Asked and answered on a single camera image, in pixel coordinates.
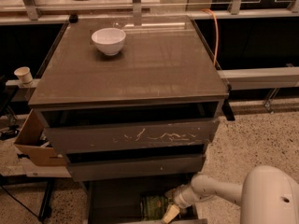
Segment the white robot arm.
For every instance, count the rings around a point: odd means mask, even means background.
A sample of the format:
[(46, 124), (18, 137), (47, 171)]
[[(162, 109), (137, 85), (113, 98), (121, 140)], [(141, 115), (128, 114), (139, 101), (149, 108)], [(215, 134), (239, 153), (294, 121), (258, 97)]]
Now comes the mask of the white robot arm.
[(163, 224), (169, 224), (180, 210), (212, 197), (238, 205), (240, 224), (299, 224), (299, 184), (272, 166), (253, 168), (242, 185), (197, 173), (190, 183), (165, 195), (173, 202), (165, 211)]

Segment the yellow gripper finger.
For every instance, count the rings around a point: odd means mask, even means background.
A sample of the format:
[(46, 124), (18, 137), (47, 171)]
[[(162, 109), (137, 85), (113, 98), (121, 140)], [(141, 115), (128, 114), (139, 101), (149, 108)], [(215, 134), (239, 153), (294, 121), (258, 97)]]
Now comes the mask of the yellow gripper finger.
[(175, 204), (169, 204), (162, 218), (163, 224), (169, 224), (179, 214), (179, 207)]

